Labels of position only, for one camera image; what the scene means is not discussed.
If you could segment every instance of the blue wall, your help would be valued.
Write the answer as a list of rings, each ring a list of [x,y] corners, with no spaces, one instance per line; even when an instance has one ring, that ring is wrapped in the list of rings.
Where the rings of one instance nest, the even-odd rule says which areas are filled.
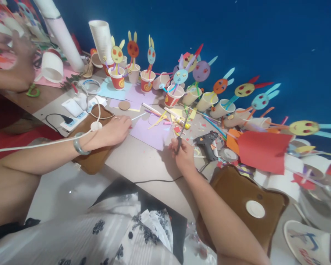
[[[142,69],[148,66],[151,34],[156,48],[153,70],[158,73],[171,72],[181,53],[193,52],[204,43],[201,58],[209,61],[218,55],[218,59],[200,87],[211,90],[215,81],[235,67],[235,82],[223,98],[261,75],[258,82],[282,83],[280,94],[269,103],[275,107],[269,114],[273,122],[289,116],[287,124],[302,119],[331,123],[331,0],[157,2],[55,0],[83,50],[94,46],[88,21],[96,19],[109,22],[117,43],[128,41],[128,30],[137,31],[140,55],[136,60]],[[266,90],[255,91],[236,105],[247,108]],[[331,139],[314,135],[306,139],[331,152]]]

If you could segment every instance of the round cork piece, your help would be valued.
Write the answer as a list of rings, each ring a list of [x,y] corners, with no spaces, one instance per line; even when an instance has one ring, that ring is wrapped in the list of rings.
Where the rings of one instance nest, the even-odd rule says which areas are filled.
[[[128,101],[122,101],[119,103],[119,109],[121,110],[128,110],[130,109],[130,102]]]

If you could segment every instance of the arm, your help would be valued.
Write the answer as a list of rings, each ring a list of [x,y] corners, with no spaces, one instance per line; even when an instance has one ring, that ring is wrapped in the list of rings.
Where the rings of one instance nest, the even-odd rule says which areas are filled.
[[[79,139],[84,151],[121,143],[128,135],[131,120],[118,116],[102,129]],[[38,187],[40,176],[79,156],[73,141],[25,149],[0,160],[0,226],[24,222]]]
[[[33,67],[35,49],[26,37],[20,38],[17,31],[13,32],[12,40],[17,61],[9,70],[0,69],[0,89],[22,92],[29,88],[35,78]],[[0,43],[0,48],[5,48],[5,45]]]
[[[169,148],[175,149],[177,146],[178,140],[172,139]],[[193,147],[186,141],[182,141],[179,154],[175,156],[173,152],[173,157],[195,197],[216,247],[218,262],[238,264],[241,261],[242,264],[270,264],[267,255],[251,231],[197,172]]]

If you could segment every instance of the green bracelet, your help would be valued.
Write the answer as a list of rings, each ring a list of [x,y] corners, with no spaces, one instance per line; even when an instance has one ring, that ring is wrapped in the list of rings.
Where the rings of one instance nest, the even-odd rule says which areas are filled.
[[[76,133],[75,137],[79,137],[81,135],[84,135],[83,132],[78,132]],[[75,150],[80,154],[80,155],[89,155],[91,153],[91,151],[88,151],[88,152],[85,152],[82,150],[82,147],[80,145],[80,141],[79,141],[79,138],[78,139],[75,139],[74,140],[74,147],[75,147]]]

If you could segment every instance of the hot glue gun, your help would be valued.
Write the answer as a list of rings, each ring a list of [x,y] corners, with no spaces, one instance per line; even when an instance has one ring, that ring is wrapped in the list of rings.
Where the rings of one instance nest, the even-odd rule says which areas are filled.
[[[208,161],[216,161],[218,157],[214,155],[211,144],[218,138],[218,133],[210,131],[210,133],[200,136],[194,140],[197,145],[202,145],[205,149],[206,158]]]

